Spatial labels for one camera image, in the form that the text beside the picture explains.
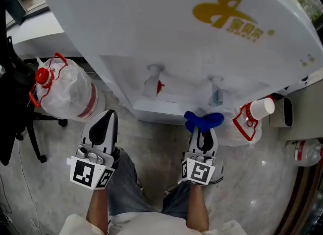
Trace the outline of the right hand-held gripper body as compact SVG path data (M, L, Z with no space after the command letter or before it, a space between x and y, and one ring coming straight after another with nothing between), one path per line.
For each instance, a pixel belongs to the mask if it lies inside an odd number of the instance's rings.
M217 183L216 156L192 152L183 153L181 181L194 185Z

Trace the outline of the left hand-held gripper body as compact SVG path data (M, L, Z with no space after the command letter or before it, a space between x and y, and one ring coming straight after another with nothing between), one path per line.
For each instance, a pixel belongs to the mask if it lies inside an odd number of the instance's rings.
M112 153L108 154L79 145L76 154L67 159L70 166L70 181L91 190L102 190L106 188L117 169L118 162L117 147L113 147Z

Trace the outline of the blue cloth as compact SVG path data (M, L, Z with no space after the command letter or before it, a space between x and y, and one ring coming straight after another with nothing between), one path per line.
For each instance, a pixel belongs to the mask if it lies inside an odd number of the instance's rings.
M220 126L224 121L224 115L221 113L211 113L203 117L196 116L193 112L187 111L184 114L186 129L193 133L194 128L198 127L202 133L209 129Z

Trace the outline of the white water dispenser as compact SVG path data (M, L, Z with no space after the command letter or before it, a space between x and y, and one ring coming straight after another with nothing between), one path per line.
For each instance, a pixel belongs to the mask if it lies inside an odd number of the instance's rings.
M45 0L64 33L139 119L225 112L323 68L297 0Z

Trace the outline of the person's left forearm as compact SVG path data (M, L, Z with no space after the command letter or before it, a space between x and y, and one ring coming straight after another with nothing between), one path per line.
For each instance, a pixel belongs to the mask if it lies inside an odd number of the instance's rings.
M98 227L104 235L108 232L107 189L95 190L90 200L86 220Z

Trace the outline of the person's right forearm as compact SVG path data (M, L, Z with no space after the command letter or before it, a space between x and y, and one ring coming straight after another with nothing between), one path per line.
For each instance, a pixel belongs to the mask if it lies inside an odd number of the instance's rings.
M197 185L190 186L187 226L199 232L204 232L209 229L209 218L203 191Z

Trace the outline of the person's right shoe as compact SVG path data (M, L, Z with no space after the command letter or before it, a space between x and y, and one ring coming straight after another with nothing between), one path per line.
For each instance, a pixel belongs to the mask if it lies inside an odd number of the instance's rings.
M211 176L209 183L216 184L223 180L223 169L224 169L223 161L219 159L215 159L213 161L213 166L215 167L215 170Z

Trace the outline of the person's blue jeans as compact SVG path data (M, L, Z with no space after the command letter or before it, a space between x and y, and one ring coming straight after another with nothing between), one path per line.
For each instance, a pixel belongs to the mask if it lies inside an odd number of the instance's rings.
M162 214L187 219L190 185L181 182L164 199ZM137 172L129 155L120 150L118 167L107 185L110 216L124 213L155 212L137 184Z

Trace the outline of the empty jug with red cap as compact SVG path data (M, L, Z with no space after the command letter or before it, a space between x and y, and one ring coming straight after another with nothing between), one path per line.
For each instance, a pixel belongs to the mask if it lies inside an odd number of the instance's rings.
M80 122L88 122L105 110L103 93L73 60L59 53L45 62L39 57L36 60L36 83L29 92L35 107L57 118Z

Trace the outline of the white paper cup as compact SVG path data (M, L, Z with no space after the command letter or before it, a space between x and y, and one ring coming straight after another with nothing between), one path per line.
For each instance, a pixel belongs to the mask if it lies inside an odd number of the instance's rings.
M256 120L272 114L275 111L275 104L271 98L264 98L258 101L253 101L250 105L251 116Z

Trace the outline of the person's beige shirt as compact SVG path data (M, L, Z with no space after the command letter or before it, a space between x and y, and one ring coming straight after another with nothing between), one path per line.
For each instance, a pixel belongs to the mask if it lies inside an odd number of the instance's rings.
M105 235L83 217L67 217L59 235ZM111 216L108 235L247 235L241 225L229 221L216 229L199 232L188 228L186 220L158 212L129 212Z

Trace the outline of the white waste bin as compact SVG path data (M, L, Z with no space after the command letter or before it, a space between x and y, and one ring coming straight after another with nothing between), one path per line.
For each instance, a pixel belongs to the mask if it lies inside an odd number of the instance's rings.
M288 97L275 101L275 111L269 115L269 123L275 128L291 128L293 126L293 104Z

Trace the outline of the black office chair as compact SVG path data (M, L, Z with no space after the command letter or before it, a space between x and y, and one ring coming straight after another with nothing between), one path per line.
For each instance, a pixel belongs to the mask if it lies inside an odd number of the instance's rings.
M35 120L57 121L61 127L68 124L58 119L35 112L29 92L34 86L35 71L15 52L12 38L7 35L5 0L0 0L0 163L8 165L15 140L23 140L27 131L37 159L44 163L45 155L38 148L33 122Z

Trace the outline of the empty jug lying bagged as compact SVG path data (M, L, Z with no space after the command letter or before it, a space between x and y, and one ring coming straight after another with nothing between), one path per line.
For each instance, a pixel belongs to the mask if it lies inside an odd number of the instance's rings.
M311 167L323 157L323 144L318 139L288 141L285 160L294 166Z

